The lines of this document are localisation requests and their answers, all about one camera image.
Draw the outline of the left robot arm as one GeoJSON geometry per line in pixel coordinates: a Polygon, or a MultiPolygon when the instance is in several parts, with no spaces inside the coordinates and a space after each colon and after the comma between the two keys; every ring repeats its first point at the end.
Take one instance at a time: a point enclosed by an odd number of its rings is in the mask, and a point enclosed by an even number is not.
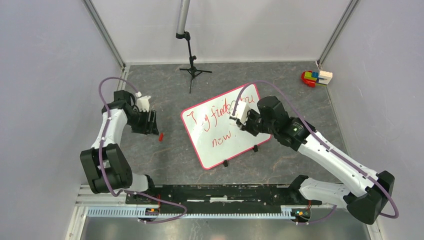
{"type": "Polygon", "coordinates": [[[126,125],[132,133],[159,134],[156,111],[150,109],[151,96],[125,90],[116,91],[113,96],[114,100],[101,110],[102,124],[95,142],[80,153],[88,185],[94,194],[133,189],[140,200],[151,204],[157,198],[153,180],[148,175],[133,173],[120,148],[126,125]]]}

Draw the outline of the pink-framed whiteboard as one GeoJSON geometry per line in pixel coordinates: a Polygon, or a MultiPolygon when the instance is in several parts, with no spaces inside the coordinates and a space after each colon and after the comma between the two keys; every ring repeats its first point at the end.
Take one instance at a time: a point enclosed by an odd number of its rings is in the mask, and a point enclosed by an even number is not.
{"type": "Polygon", "coordinates": [[[183,110],[183,125],[203,169],[212,169],[269,141],[270,134],[253,136],[230,119],[230,107],[244,86],[183,110]]]}

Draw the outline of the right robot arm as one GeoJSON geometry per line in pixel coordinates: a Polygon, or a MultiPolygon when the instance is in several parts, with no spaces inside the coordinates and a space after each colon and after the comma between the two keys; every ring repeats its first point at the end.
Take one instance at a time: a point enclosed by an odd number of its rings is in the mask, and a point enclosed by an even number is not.
{"type": "Polygon", "coordinates": [[[281,145],[312,159],[333,174],[340,183],[324,182],[299,175],[289,185],[289,199],[295,204],[320,201],[342,207],[360,222],[372,225],[387,203],[393,203],[395,177],[380,173],[352,159],[330,143],[314,126],[290,117],[275,96],[260,99],[258,110],[244,101],[230,104],[229,117],[241,131],[253,136],[272,135],[281,145]]]}

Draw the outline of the red marker cap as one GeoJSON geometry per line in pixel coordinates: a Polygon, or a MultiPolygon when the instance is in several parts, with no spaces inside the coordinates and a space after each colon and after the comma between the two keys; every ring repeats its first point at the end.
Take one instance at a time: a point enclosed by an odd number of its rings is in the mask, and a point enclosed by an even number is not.
{"type": "Polygon", "coordinates": [[[162,141],[163,141],[163,138],[164,138],[164,133],[162,132],[162,133],[159,135],[158,141],[159,141],[159,142],[162,142],[162,141]]]}

